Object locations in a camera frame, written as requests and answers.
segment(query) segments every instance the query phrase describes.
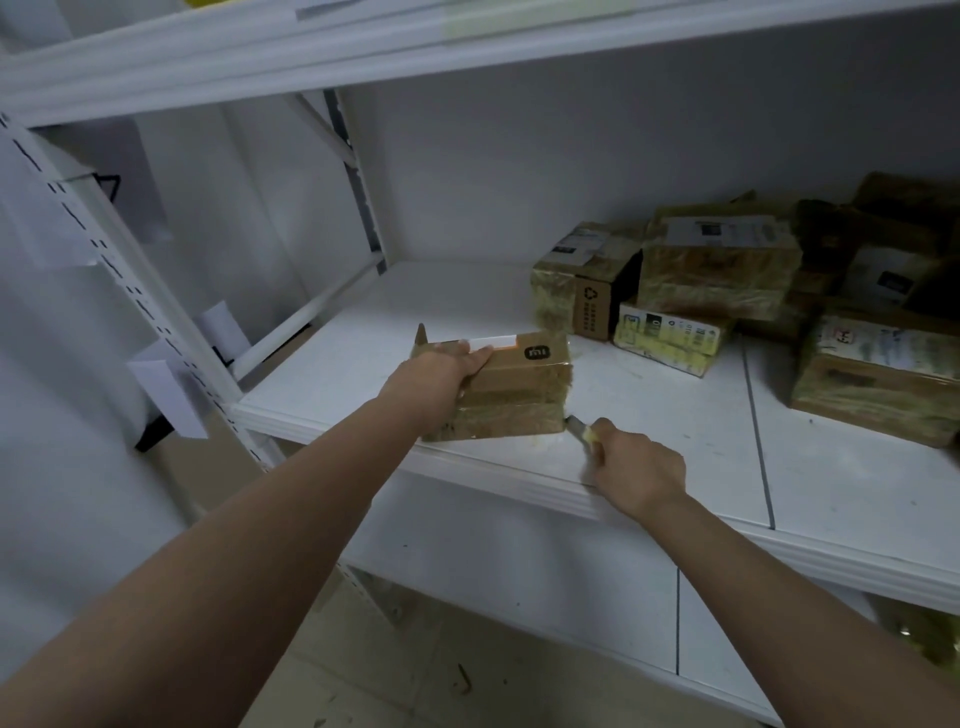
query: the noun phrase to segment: package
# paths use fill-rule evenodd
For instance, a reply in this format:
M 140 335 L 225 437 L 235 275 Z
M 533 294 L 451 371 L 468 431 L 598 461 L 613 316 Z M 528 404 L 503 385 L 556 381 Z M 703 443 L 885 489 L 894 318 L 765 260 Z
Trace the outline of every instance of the package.
M 750 213 L 718 215 L 712 213 L 715 209 Z M 658 210 L 643 244 L 637 305 L 775 319 L 802 252 L 789 223 L 755 213 L 763 209 L 759 203 L 736 203 Z
M 534 265 L 537 325 L 608 341 L 617 307 L 636 293 L 641 245 L 626 228 L 578 225 Z
M 620 305 L 613 343 L 627 352 L 654 359 L 668 367 L 703 376 L 733 327 L 733 319 L 695 319 Z
M 830 296 L 788 291 L 773 321 L 742 319 L 736 325 L 740 333 L 782 344 L 799 345 L 823 313 L 828 302 L 836 301 Z
M 793 232 L 804 251 L 804 260 L 790 290 L 829 296 L 843 282 L 844 274 L 862 244 L 851 234 L 852 216 L 862 214 L 823 200 L 800 200 L 793 210 Z
M 940 255 L 960 255 L 960 182 L 930 182 L 872 172 L 853 206 L 873 215 L 933 230 Z
M 804 250 L 795 291 L 827 295 L 842 280 L 846 299 L 899 308 L 939 265 L 936 231 L 853 206 L 800 200 L 793 227 Z
M 411 356 L 457 343 L 428 344 L 421 324 Z M 424 442 L 564 431 L 564 404 L 573 382 L 566 334 L 534 331 L 470 341 L 472 350 L 488 345 L 494 346 L 490 361 L 464 385 L 453 417 Z
M 960 328 L 903 312 L 829 310 L 790 406 L 941 448 L 960 430 Z

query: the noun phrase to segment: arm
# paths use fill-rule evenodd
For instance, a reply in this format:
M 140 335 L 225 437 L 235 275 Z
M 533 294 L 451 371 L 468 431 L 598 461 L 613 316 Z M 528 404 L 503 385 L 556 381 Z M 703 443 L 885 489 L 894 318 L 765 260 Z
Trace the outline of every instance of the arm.
M 404 362 L 380 395 L 178 536 L 0 687 L 0 725 L 236 726 L 371 500 L 489 351 Z
M 680 567 L 787 726 L 956 724 L 945 674 L 688 496 L 677 452 L 593 429 L 598 488 Z

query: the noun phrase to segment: stack of packages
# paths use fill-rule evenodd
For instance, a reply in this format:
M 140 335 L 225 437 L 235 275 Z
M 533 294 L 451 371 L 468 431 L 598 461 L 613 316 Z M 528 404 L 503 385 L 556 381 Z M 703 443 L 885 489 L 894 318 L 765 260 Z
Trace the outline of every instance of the stack of packages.
M 802 257 L 779 213 L 750 200 L 658 210 L 615 345 L 703 376 L 736 319 L 776 319 Z
M 874 173 L 850 206 L 799 203 L 796 228 L 804 266 L 827 250 L 843 270 L 798 309 L 813 323 L 791 406 L 948 445 L 960 430 L 960 187 Z
M 458 342 L 429 344 L 423 324 L 411 356 Z M 470 342 L 473 350 L 493 346 L 490 360 L 470 377 L 453 416 L 424 442 L 479 440 L 564 431 L 564 403 L 573 381 L 566 336 L 535 331 Z

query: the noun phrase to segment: white paper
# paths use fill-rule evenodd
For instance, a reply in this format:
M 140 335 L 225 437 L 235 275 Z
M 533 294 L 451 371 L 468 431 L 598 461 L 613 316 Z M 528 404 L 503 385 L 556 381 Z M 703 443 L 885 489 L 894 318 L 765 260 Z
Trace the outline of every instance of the white paper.
M 127 367 L 181 437 L 207 437 L 204 417 L 211 405 L 200 383 L 166 341 L 155 341 L 127 362 Z
M 250 339 L 230 314 L 226 301 L 220 301 L 194 319 L 210 346 L 216 347 L 224 361 L 233 361 L 250 348 Z
M 682 247 L 765 248 L 780 233 L 773 215 L 735 217 L 668 217 L 666 245 Z
M 557 243 L 541 260 L 563 265 L 587 265 L 610 239 L 603 231 L 577 229 Z
M 231 361 L 250 348 L 250 341 L 220 301 L 194 319 L 210 346 Z M 200 382 L 164 339 L 127 362 L 133 376 L 181 437 L 206 438 L 204 418 L 212 410 Z
M 0 134 L 0 205 L 37 268 L 97 262 L 89 236 L 6 134 Z

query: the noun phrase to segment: floor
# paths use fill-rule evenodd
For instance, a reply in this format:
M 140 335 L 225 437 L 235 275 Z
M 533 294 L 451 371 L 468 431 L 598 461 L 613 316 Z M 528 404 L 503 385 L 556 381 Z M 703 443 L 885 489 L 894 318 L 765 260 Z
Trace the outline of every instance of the floor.
M 259 475 L 219 419 L 149 459 L 202 509 Z M 335 576 L 244 728 L 756 728 L 605 657 L 415 595 L 399 628 Z

